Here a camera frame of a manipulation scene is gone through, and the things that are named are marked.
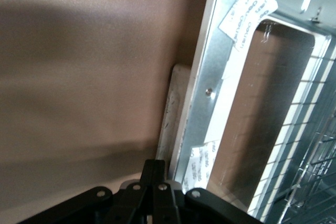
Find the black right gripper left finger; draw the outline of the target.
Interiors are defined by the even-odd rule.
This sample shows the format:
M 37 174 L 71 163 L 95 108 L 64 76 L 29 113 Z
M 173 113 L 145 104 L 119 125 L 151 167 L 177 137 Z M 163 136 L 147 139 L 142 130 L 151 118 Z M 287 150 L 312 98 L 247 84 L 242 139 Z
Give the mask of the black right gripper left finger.
M 21 223 L 131 223 L 150 185 L 155 160 L 145 161 L 140 180 L 113 194 L 98 186 L 33 215 Z

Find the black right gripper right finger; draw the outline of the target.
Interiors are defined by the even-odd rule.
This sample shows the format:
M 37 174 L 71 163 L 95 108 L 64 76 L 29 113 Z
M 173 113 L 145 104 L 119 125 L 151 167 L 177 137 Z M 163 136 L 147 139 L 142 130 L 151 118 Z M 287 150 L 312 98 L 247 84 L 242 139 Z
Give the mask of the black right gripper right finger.
M 153 160 L 152 196 L 153 223 L 261 223 L 206 189 L 173 189 L 163 160 Z

